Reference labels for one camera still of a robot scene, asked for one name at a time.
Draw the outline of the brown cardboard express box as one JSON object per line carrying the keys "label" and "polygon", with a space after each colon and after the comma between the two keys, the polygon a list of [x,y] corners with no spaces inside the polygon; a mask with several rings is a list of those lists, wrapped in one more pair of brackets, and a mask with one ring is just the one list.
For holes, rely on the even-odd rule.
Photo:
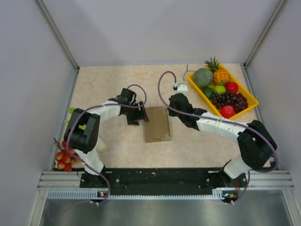
{"label": "brown cardboard express box", "polygon": [[143,123],[146,143],[170,141],[170,126],[167,109],[164,106],[148,107],[145,109],[149,121]]}

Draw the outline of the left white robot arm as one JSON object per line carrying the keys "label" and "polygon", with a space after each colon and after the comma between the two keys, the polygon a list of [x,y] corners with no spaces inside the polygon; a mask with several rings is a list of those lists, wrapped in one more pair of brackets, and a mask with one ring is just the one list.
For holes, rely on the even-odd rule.
{"label": "left white robot arm", "polygon": [[145,103],[136,101],[134,91],[123,88],[119,95],[101,105],[86,110],[73,110],[63,140],[78,154],[78,159],[85,165],[85,172],[91,175],[90,181],[95,186],[103,186],[107,180],[106,174],[102,172],[104,164],[96,151],[100,124],[120,115],[126,116],[128,125],[138,126],[140,120],[148,122]]}

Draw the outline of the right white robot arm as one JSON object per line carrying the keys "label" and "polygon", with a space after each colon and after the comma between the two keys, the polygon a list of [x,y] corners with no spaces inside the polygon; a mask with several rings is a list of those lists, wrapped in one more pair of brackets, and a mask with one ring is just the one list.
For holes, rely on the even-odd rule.
{"label": "right white robot arm", "polygon": [[172,95],[169,101],[169,115],[178,117],[186,127],[219,135],[238,145],[240,155],[226,163],[219,175],[224,186],[231,186],[244,172],[271,172],[277,168],[274,163],[264,169],[270,157],[276,156],[277,145],[262,122],[242,123],[218,117],[194,108],[182,93]]}

